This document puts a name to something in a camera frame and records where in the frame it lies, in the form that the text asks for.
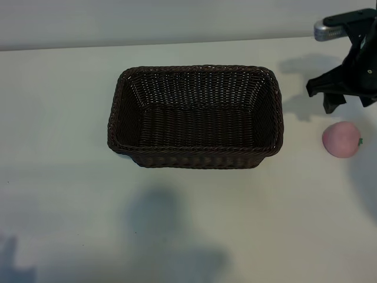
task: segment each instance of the white wall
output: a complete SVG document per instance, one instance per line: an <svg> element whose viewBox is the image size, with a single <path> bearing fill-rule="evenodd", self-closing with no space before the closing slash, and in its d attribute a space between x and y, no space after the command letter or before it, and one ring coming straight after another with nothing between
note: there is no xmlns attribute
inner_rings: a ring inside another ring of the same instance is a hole
<svg viewBox="0 0 377 283"><path fill-rule="evenodd" d="M299 37L371 0L2 0L0 50Z"/></svg>

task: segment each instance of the brown wicker basket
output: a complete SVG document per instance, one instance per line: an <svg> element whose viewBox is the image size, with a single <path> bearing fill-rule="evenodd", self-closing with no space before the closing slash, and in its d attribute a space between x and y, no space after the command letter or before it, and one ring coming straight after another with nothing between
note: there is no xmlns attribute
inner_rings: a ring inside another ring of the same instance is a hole
<svg viewBox="0 0 377 283"><path fill-rule="evenodd" d="M140 166L254 168L282 144L282 97L266 68L138 67L118 80L108 146Z"/></svg>

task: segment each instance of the basket rim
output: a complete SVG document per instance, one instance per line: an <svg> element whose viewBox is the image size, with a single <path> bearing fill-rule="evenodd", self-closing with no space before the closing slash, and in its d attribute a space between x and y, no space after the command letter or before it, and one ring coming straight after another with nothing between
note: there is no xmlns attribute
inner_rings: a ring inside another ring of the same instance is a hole
<svg viewBox="0 0 377 283"><path fill-rule="evenodd" d="M244 71L248 73L252 73L254 71L262 71L266 73L266 76L269 77L271 80L275 81L273 84L274 87L274 94L275 98L273 101L275 107L275 115L277 115L277 119L274 123L275 127L275 136L274 142L272 146L269 147L227 147L227 146L132 146L129 144L121 144L118 142L117 137L115 136L116 133L116 125L115 121L118 120L119 115L119 108L120 103L116 103L120 101L120 98L123 94L122 89L124 88L124 84L129 76L135 73L161 73L162 71L175 72L175 73L187 73L190 71L194 72L204 72L210 73L214 71L221 71L223 72L234 72L234 71ZM111 107L111 114L108 121L108 146L113 151L127 154L127 155L138 155L138 154L180 154L184 153L187 155L191 154L226 154L226 155L242 155L245 156L246 154L250 153L250 155L255 156L256 154L260 154L263 156L272 156L276 154L283 144L283 132L284 132L284 125L283 125L283 113L282 113L282 95L279 90L279 85L276 80L276 77L272 71L265 67L257 67L257 66L243 66L243 65L190 65L190 66L163 66L163 67L133 67L125 70L119 77L117 81L117 86L115 88L115 94L113 98L113 104Z"/></svg>

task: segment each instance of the robotic arm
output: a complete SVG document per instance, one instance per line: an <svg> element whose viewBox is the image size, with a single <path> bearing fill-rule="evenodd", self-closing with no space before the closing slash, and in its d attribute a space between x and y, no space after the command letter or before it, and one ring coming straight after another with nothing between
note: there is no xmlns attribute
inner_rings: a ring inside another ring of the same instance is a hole
<svg viewBox="0 0 377 283"><path fill-rule="evenodd" d="M317 41L349 37L352 47L342 65L307 82L309 96L323 93L327 114L345 104L344 95L358 96L364 107L377 101L377 10L363 9L315 24Z"/></svg>

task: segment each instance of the white tabletop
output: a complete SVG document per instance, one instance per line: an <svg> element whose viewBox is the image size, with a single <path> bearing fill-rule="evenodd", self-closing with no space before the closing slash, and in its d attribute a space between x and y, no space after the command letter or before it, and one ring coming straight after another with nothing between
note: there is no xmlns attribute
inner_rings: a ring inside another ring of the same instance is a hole
<svg viewBox="0 0 377 283"><path fill-rule="evenodd" d="M0 230L13 236L0 282L376 282L377 106L347 97L326 115L323 95L305 91L349 47L286 38L0 52ZM250 170L145 169L107 147L122 71L196 64L275 72L277 155ZM342 120L364 138L351 159L321 142Z"/></svg>

